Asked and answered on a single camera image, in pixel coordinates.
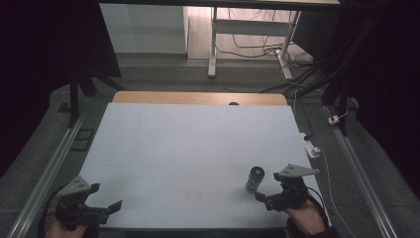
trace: wall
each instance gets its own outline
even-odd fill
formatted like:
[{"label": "wall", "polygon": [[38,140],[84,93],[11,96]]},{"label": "wall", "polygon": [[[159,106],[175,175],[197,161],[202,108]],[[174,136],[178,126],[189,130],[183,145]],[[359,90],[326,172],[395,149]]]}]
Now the wall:
[{"label": "wall", "polygon": [[100,6],[116,53],[186,53],[186,7]]}]

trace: metal can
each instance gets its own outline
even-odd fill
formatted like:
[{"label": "metal can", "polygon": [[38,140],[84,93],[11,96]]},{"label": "metal can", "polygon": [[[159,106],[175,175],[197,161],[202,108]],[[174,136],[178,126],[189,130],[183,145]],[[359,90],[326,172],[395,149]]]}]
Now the metal can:
[{"label": "metal can", "polygon": [[259,188],[260,183],[263,181],[264,171],[261,167],[253,167],[248,176],[248,181],[245,184],[245,189],[249,193],[254,193]]}]

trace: human hand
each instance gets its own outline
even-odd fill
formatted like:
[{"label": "human hand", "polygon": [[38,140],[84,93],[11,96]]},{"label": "human hand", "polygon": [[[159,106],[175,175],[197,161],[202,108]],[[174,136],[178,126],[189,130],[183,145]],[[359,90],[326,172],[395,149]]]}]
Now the human hand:
[{"label": "human hand", "polygon": [[296,227],[306,236],[325,231],[324,221],[319,210],[310,200],[306,200],[298,209],[287,208],[283,211],[291,217]]},{"label": "human hand", "polygon": [[61,222],[55,217],[52,219],[52,224],[47,231],[46,238],[81,238],[84,231],[87,229],[86,225],[77,226],[73,231],[69,231]]}]

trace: white table surface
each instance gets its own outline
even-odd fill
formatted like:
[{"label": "white table surface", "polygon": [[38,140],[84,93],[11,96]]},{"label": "white table surface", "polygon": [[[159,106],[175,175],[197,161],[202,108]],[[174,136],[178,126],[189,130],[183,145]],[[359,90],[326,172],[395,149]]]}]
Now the white table surface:
[{"label": "white table surface", "polygon": [[288,216],[245,183],[259,166],[259,192],[280,193],[272,174],[288,164],[311,168],[288,106],[110,103],[80,175],[101,184],[87,205],[123,200],[104,227],[271,228]]}]

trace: cable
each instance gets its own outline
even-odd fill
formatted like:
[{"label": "cable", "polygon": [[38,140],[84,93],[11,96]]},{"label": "cable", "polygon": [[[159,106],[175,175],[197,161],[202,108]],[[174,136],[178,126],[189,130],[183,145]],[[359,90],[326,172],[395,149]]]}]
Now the cable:
[{"label": "cable", "polygon": [[347,113],[349,113],[349,107],[347,107],[346,113],[344,115],[339,116],[339,119],[342,117],[345,117],[347,115]]},{"label": "cable", "polygon": [[219,48],[217,48],[217,46],[215,46],[215,47],[216,47],[216,50],[217,50],[218,52],[220,52],[220,53],[224,53],[224,54],[231,54],[231,55],[235,55],[235,56],[238,56],[238,57],[243,57],[243,58],[260,58],[260,57],[267,56],[269,53],[274,52],[275,50],[278,50],[278,49],[269,49],[269,50],[267,50],[267,51],[266,51],[264,54],[262,54],[262,55],[258,55],[258,56],[244,56],[244,55],[237,54],[237,53],[233,53],[233,52],[224,52],[224,51],[220,51],[220,50],[219,50]]},{"label": "cable", "polygon": [[302,107],[303,113],[305,114],[306,121],[308,121],[309,129],[311,130],[310,134],[307,134],[306,136],[308,138],[311,138],[311,137],[313,137],[315,135],[315,130],[314,130],[313,126],[312,126],[311,120],[308,117],[308,114],[306,113],[306,110],[305,110],[305,107],[303,106],[302,100],[300,100],[300,98],[298,100],[299,100],[300,106]]},{"label": "cable", "polygon": [[56,188],[50,195],[49,199],[47,200],[46,206],[44,207],[44,210],[43,210],[43,215],[41,216],[41,219],[38,222],[38,237],[39,238],[44,238],[46,234],[46,217],[47,217],[47,212],[49,210],[50,204],[52,203],[52,200],[55,197],[55,195],[59,191],[61,191],[64,187],[65,185],[61,185],[58,188]]},{"label": "cable", "polygon": [[[295,79],[298,79],[298,78],[300,78],[301,76],[303,76],[307,71],[309,71],[309,69],[310,68],[308,68],[306,71],[304,71],[304,72],[302,72],[299,76],[297,76]],[[274,86],[274,87],[269,87],[269,88],[266,88],[266,89],[264,89],[264,90],[262,90],[262,91],[260,91],[259,93],[264,93],[264,92],[267,92],[267,91],[269,91],[269,90],[273,90],[273,89],[277,89],[277,88],[280,88],[280,87],[283,87],[283,86],[287,86],[288,84],[287,83],[283,83],[283,84],[280,84],[280,85],[277,85],[277,86]]]},{"label": "cable", "polygon": [[285,82],[288,82],[288,83],[293,84],[293,85],[296,85],[296,86],[304,86],[304,87],[307,87],[308,86],[308,85],[305,85],[305,84],[299,84],[299,83],[295,83],[295,82],[291,82],[291,81],[287,80],[285,78],[285,76],[284,76],[283,70],[281,71],[281,78],[283,78],[283,80]]},{"label": "cable", "polygon": [[342,220],[343,224],[346,226],[347,230],[352,234],[353,237],[356,238],[355,234],[353,234],[352,230],[349,228],[349,226],[347,226],[347,223],[344,221],[343,217],[340,215],[339,211],[337,210],[336,204],[334,203],[333,194],[331,193],[330,170],[328,168],[327,155],[325,155],[325,152],[321,147],[318,147],[318,148],[322,151],[322,154],[324,155],[325,165],[327,166],[328,190],[330,192],[331,202],[333,203],[333,206],[337,212],[337,215],[339,215],[340,219]]},{"label": "cable", "polygon": [[[297,83],[298,84],[302,84],[302,82],[304,82],[306,79],[308,79],[309,78],[309,76],[310,75],[312,75],[312,73],[314,73],[315,72],[315,70],[316,70],[316,68],[315,67],[309,67],[308,69],[306,69],[302,74],[301,74],[301,76],[302,76],[302,78],[300,79],[300,80],[298,80],[299,79],[299,77],[296,77],[294,80],[295,81],[297,81]],[[294,87],[295,87],[296,85],[292,85],[292,86],[290,86],[288,89],[286,89],[284,92],[283,92],[283,95],[284,96],[287,96],[287,93],[289,92],[289,91],[291,91]]]},{"label": "cable", "polygon": [[319,199],[321,200],[321,203],[322,203],[322,209],[323,210],[325,210],[325,204],[324,204],[324,200],[322,199],[322,196],[318,193],[318,191],[316,191],[314,188],[312,188],[312,187],[309,187],[309,186],[306,186],[308,189],[311,189],[312,191],[314,191],[317,195],[318,195],[318,197],[319,197]]}]

